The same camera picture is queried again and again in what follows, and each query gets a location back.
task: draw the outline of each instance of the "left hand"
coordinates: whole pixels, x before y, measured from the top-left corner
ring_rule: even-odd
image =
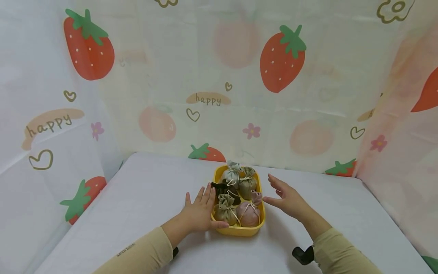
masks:
[[[186,203],[179,215],[184,221],[187,221],[191,232],[229,227],[226,222],[211,220],[215,198],[215,189],[212,189],[210,183],[208,183],[207,189],[201,187],[193,203],[190,200],[190,194],[186,193]]]

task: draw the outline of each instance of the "beige sleeve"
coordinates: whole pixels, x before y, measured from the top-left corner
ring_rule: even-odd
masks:
[[[151,274],[168,264],[173,249],[161,227],[121,250],[93,274]]]
[[[315,262],[324,274],[382,274],[334,228],[316,238],[313,249]]]

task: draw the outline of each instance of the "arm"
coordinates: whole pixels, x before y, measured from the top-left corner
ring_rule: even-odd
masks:
[[[151,274],[165,266],[173,258],[173,249],[190,233],[228,227],[210,220],[214,200],[210,184],[205,193],[201,188],[193,203],[187,192],[181,213],[121,250],[93,274]]]
[[[269,175],[271,186],[281,199],[263,200],[303,224],[314,241],[314,256],[324,274],[381,274],[381,271],[341,233],[313,210],[287,183]]]

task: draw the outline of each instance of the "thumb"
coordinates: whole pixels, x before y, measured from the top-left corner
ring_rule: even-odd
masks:
[[[227,222],[211,221],[211,229],[228,228],[230,225]]]
[[[281,199],[274,199],[271,197],[263,197],[263,201],[271,206],[275,206],[281,209]]]

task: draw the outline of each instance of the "fabric backdrop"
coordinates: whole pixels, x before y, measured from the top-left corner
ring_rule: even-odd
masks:
[[[360,165],[438,257],[436,188],[413,171],[438,155],[436,110],[409,114],[438,66],[432,0],[0,3],[0,273],[33,273],[136,151],[342,176]],[[400,97],[400,121],[371,119],[393,117]],[[424,152],[408,161],[400,144]],[[419,194],[392,202],[408,185]]]

